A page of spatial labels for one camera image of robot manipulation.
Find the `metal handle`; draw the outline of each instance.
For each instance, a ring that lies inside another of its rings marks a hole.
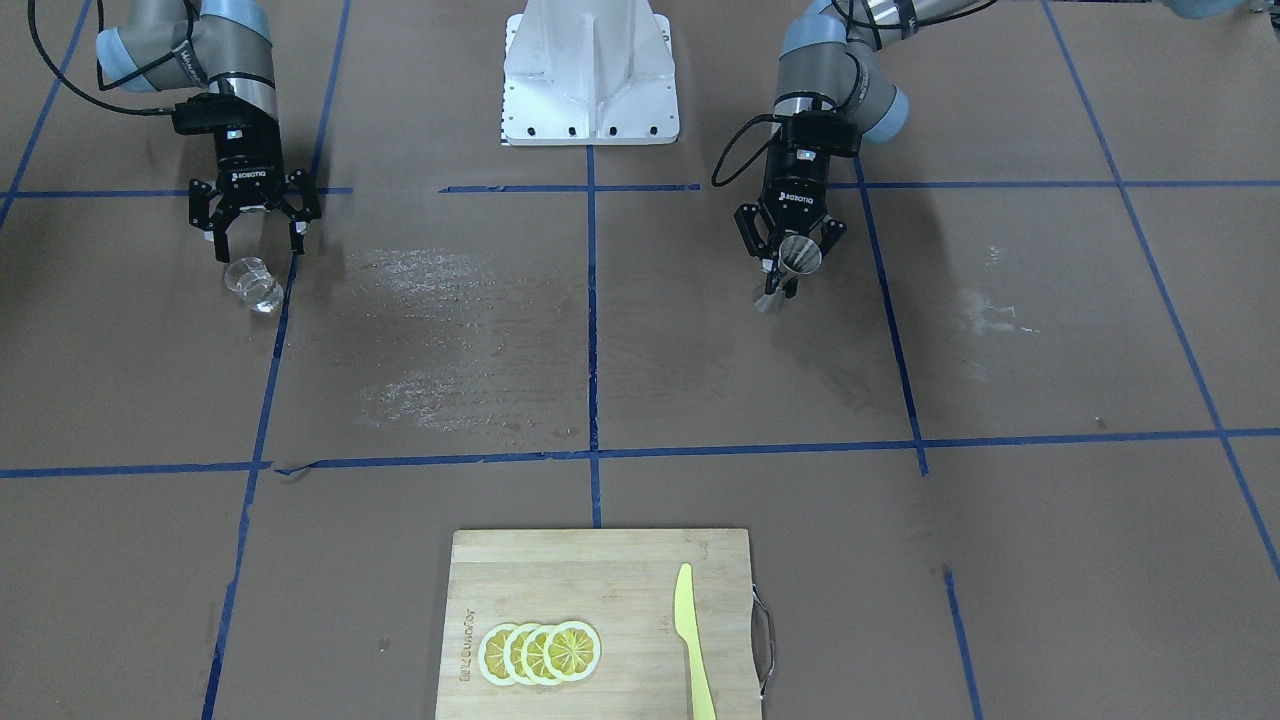
[[[754,610],[756,607],[759,607],[760,612],[764,615],[764,626],[768,630],[767,644],[768,644],[768,650],[769,650],[769,666],[768,666],[768,669],[765,669],[764,676],[763,678],[758,678],[760,680],[760,702],[763,703],[764,702],[764,687],[769,684],[769,678],[773,676],[773,670],[777,667],[778,655],[777,655],[777,648],[773,644],[773,614],[769,612],[769,606],[764,605],[764,601],[760,600],[760,589],[759,589],[759,587],[756,587],[755,583],[751,583],[751,602],[753,602],[753,607],[751,607],[753,615],[754,615]],[[753,657],[755,656],[755,646],[754,646],[754,643],[751,646],[751,655],[753,655]]]

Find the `knife blade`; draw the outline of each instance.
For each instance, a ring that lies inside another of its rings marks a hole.
[[[694,566],[685,562],[676,575],[676,634],[689,650],[689,684],[692,693],[694,720],[716,720],[712,689],[703,666],[703,647],[698,638],[698,611],[694,609]]]

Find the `blue joint cap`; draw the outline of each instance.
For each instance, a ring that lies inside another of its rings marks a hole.
[[[787,38],[782,41],[782,53],[778,56],[823,42],[844,45],[846,42],[845,24],[828,15],[800,15],[787,28]]]
[[[1180,18],[1199,20],[1225,13],[1244,0],[1161,0]]]
[[[902,131],[902,126],[906,124],[906,117],[911,114],[911,102],[908,101],[906,94],[902,88],[897,88],[897,95],[893,96],[893,102],[890,104],[888,111],[884,117],[876,123],[872,129],[863,135],[863,140],[870,142],[872,145],[879,145],[882,142],[888,142]]]
[[[200,15],[225,18],[261,35],[268,45],[275,45],[271,42],[271,28],[266,24],[266,13],[253,0],[205,0]]]
[[[97,61],[102,65],[102,72],[113,82],[138,70],[138,64],[133,61],[133,56],[124,49],[119,28],[111,27],[97,33],[95,45],[97,46]],[[146,76],[138,76],[120,87],[129,92],[159,92]]]

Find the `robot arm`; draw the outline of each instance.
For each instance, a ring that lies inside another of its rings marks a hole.
[[[285,174],[275,105],[275,69],[266,13],[253,0],[134,0],[128,20],[97,36],[97,58],[115,82],[133,92],[205,90],[172,113],[179,135],[212,135],[218,179],[191,181],[191,224],[214,242],[218,260],[230,260],[227,229],[243,213],[280,210],[291,220],[291,241],[320,218],[311,176]],[[284,199],[291,184],[301,208]],[[220,197],[210,214],[210,204]]]
[[[1181,17],[1202,18],[1243,0],[1161,1]],[[846,229],[827,211],[831,158],[852,158],[863,142],[887,142],[906,123],[906,95],[884,77],[874,53],[923,27],[991,4],[979,3],[813,0],[791,23],[778,59],[773,113],[746,126],[762,120],[773,124],[773,135],[762,149],[767,152],[763,188],[755,202],[735,211],[746,251],[760,260],[765,273],[755,292],[762,313],[780,311],[783,300],[795,296],[800,278],[822,265]],[[718,173],[719,167],[713,186],[732,182],[717,181]]]

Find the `yellow knife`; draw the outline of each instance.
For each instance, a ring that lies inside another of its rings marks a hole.
[[[694,720],[716,720],[712,688],[703,667],[703,647],[698,642],[698,612],[694,610],[694,568],[680,566],[676,577],[676,634],[689,647],[689,683],[694,692]]]

